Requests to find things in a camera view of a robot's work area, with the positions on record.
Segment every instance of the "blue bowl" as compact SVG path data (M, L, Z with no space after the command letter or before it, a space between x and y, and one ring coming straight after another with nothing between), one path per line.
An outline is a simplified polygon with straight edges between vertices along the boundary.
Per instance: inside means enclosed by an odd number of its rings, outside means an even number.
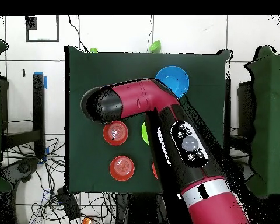
M187 73L177 66L164 67L156 74L156 79L163 82L178 98L181 98L189 88Z

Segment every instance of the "floor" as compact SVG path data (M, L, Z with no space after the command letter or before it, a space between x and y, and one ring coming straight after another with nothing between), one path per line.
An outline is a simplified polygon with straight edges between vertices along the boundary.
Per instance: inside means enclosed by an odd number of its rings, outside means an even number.
M148 45L156 40L161 41L161 52L164 53L214 54L221 49L232 50L234 56L230 61L230 78L234 128L238 123L237 86L250 80L250 74L243 65L253 59L255 50L260 45L269 44L280 53L280 16L277 15L154 15L153 19L151 15L114 15L70 16L70 19L80 32L81 42L88 49L96 47L98 51L145 53ZM55 16L37 16L37 30L29 30L29 39L56 39L56 31ZM57 146L61 148L55 152L54 159L62 163L65 116L64 46L83 47L79 43L76 30L69 24L68 16L59 16L59 42L26 42L25 32L24 16L0 16L0 39L9 44L7 52L0 55L0 73L7 76L9 81L8 120L32 120L32 75L43 72L47 77L46 145L53 145L57 138ZM9 123L9 132L27 131L31 128L29 121ZM53 146L49 147L49 152L52 152L52 148ZM22 152L29 153L31 150L23 148ZM4 156L3 166L11 164L19 157L14 150L8 150ZM47 162L50 166L57 166L52 160ZM61 166L57 170L52 176L56 188L60 188L64 185L64 173ZM43 164L38 165L37 172L43 187L48 189L48 174ZM46 201L43 193L40 178L35 173L28 183L20 184L16 197L19 224L40 224L38 220L32 223L30 218L38 208L35 203ZM106 207L101 206L104 199L100 197L102 194L78 194L82 213L96 216L106 214ZM95 199L97 200L89 205L89 202ZM64 213L60 211L59 217L62 216ZM81 222L74 220L70 223L68 219L61 221L62 224ZM104 222L109 224L110 218L106 218ZM46 220L42 224L60 223Z

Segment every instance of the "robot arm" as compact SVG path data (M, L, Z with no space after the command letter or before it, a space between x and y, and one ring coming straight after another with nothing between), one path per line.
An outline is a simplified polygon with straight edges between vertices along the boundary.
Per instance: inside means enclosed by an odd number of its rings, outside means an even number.
M193 224L249 224L220 166L176 96L157 79L139 79L88 91L81 108L86 117L107 123L139 113L157 121L149 134L156 169L170 166L170 175Z

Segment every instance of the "blue tape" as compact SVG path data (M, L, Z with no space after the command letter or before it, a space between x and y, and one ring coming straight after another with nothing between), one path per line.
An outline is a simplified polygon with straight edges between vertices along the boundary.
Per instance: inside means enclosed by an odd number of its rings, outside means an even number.
M44 72L35 72L35 75L44 75ZM48 81L47 81L47 76L44 76L44 87L47 89L48 88Z
M44 87L45 87L46 89L48 88L47 76L44 77Z
M50 153L49 148L46 148L45 154L47 155L47 154L49 154L49 153ZM43 158L42 158L42 162L40 162L38 165L42 165L42 164L44 164L44 162L46 162L46 161L47 161L47 158L46 158L46 157L43 157Z

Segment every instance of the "green cup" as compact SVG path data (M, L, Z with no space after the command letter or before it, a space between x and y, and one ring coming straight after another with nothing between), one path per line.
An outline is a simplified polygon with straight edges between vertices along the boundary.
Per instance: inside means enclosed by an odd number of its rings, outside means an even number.
M90 48L89 52L90 52L90 53L93 53L93 52L94 52L94 53L97 53L97 48L94 48L94 47L93 47L93 48Z
M161 41L160 40L153 42L149 47L150 53L159 53L160 50L161 50Z
M145 122L142 124L141 133L144 142L149 145Z

